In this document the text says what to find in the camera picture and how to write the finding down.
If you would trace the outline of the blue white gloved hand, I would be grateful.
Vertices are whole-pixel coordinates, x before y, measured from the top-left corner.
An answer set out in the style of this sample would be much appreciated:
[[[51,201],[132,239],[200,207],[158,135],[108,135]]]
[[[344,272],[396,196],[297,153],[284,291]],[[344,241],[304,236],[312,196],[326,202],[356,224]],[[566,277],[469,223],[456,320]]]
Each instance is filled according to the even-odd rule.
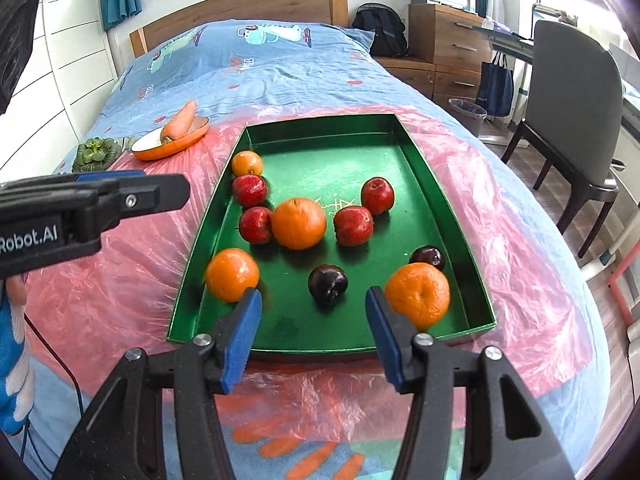
[[[18,434],[35,401],[35,372],[29,361],[24,310],[25,275],[1,282],[1,431]]]

